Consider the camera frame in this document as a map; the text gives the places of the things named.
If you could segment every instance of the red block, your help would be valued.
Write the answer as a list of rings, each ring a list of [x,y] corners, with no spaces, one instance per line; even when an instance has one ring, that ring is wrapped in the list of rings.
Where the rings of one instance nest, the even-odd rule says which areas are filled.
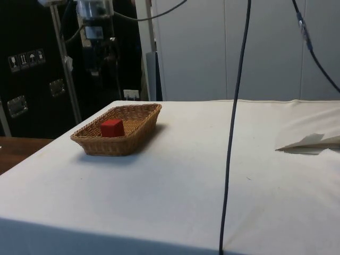
[[[125,136],[122,120],[108,120],[100,125],[102,137],[123,137]]]

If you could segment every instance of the black cable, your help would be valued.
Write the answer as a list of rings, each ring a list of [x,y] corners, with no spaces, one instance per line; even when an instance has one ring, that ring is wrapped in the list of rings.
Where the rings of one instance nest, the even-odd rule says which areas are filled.
[[[73,35],[70,39],[66,40],[65,43],[66,43],[66,44],[71,43],[71,42],[77,37],[77,35],[80,33],[80,31],[81,31],[84,27],[85,27],[85,24],[81,25],[81,26],[78,28],[78,30],[74,33],[74,35]]]
[[[295,8],[295,10],[296,10],[296,13],[300,12],[300,11],[299,11],[299,8],[298,8],[298,4],[296,3],[295,0],[293,0],[293,4],[294,4],[294,8]]]
[[[330,78],[330,76],[328,75],[328,73],[325,71],[325,69],[322,67],[322,65],[320,64],[320,62],[318,61],[315,53],[314,53],[314,50],[313,50],[313,46],[312,46],[312,41],[310,39],[310,36],[309,36],[309,33],[308,33],[308,30],[307,30],[307,26],[306,26],[306,23],[302,17],[302,14],[298,8],[298,5],[296,3],[296,0],[292,0],[293,1],[293,5],[294,5],[294,8],[296,10],[296,16],[297,16],[297,20],[299,21],[299,26],[300,26],[300,29],[301,29],[301,33],[302,33],[302,36],[304,38],[304,40],[306,41],[306,44],[307,44],[307,48],[314,60],[314,62],[316,63],[316,65],[319,67],[320,71],[323,73],[323,75],[326,77],[326,79],[330,82],[330,84],[333,86],[333,88],[336,89],[336,91],[338,91],[340,93],[340,88],[335,84],[335,82]]]
[[[316,55],[314,54],[314,51],[310,51],[310,54],[312,55],[312,58],[316,65],[319,67],[321,72],[324,74],[324,76],[327,78],[327,80],[330,82],[330,84],[340,93],[340,88],[335,84],[335,82],[329,77],[328,73],[325,71],[325,69],[322,67],[320,62],[318,61]]]
[[[237,73],[237,82],[236,82],[236,88],[235,88],[232,118],[231,118],[231,123],[230,123],[227,163],[226,163],[226,171],[225,171],[226,173],[225,173],[224,201],[223,201],[222,221],[221,221],[221,228],[220,228],[220,235],[219,235],[219,255],[223,255],[223,236],[224,236],[224,224],[225,224],[225,215],[226,215],[226,211],[227,211],[228,190],[229,190],[230,158],[231,158],[232,144],[233,144],[237,100],[239,99],[239,91],[240,91],[240,83],[241,83],[241,76],[242,76],[242,67],[243,67],[245,44],[247,43],[247,37],[248,37],[248,28],[249,28],[249,21],[250,21],[250,9],[251,9],[251,0],[248,0],[243,42],[242,42],[240,62],[239,62],[239,70],[238,70],[238,73]]]
[[[128,17],[128,16],[125,16],[121,13],[118,13],[118,12],[114,12],[115,15],[117,15],[118,17],[121,17],[123,19],[126,19],[126,20],[130,20],[130,21],[147,21],[147,20],[153,20],[155,18],[158,18],[158,17],[161,17],[161,16],[164,16],[165,14],[168,14],[169,12],[172,12],[173,10],[177,9],[178,7],[180,7],[181,5],[183,5],[185,2],[187,2],[188,0],[183,0],[181,1],[179,4],[177,4],[176,6],[172,7],[171,9],[167,10],[166,12],[163,12],[161,14],[158,14],[158,15],[155,15],[155,16],[152,16],[152,17],[149,17],[149,18],[145,18],[145,19],[134,19],[134,18],[131,18],[131,17]]]

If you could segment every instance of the wicker basket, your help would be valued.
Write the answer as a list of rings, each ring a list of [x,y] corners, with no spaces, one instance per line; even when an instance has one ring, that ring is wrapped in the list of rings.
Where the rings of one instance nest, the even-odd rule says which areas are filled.
[[[71,135],[88,155],[126,156],[132,154],[156,127],[162,106],[159,104],[126,105],[108,110]],[[106,120],[123,120],[125,136],[101,137],[100,125]]]

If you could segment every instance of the basket rim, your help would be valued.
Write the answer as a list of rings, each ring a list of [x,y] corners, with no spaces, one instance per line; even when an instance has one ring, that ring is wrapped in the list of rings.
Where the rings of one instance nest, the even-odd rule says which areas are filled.
[[[83,135],[77,135],[77,133],[81,132],[82,130],[88,128],[90,125],[93,124],[93,122],[99,120],[104,114],[106,114],[108,111],[112,111],[116,108],[121,108],[121,107],[138,107],[138,106],[156,106],[155,110],[153,110],[142,122],[142,124],[132,133],[130,133],[129,135],[125,135],[123,137],[87,137],[87,136],[83,136]],[[76,130],[71,136],[71,140],[77,142],[77,141],[89,141],[89,140],[102,140],[102,142],[124,142],[126,140],[131,139],[132,137],[136,136],[142,129],[142,127],[148,122],[149,119],[151,119],[154,115],[159,114],[160,110],[162,109],[162,105],[161,104],[136,104],[136,105],[121,105],[121,106],[115,106],[113,108],[110,108],[109,110],[107,110],[106,112],[104,112],[103,114],[101,114],[100,116],[98,116],[97,118],[95,118],[93,121],[91,121],[90,123],[86,124],[85,126],[81,127],[80,129]]]

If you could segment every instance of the white wall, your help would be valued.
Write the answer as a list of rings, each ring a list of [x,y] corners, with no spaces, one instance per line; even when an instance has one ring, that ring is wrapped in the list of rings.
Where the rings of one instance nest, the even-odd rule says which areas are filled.
[[[155,14],[181,0],[153,0]],[[298,0],[314,52],[340,85],[340,1]],[[188,0],[156,20],[165,100],[233,98],[247,0]],[[252,3],[240,97],[340,99],[315,66],[291,0]]]

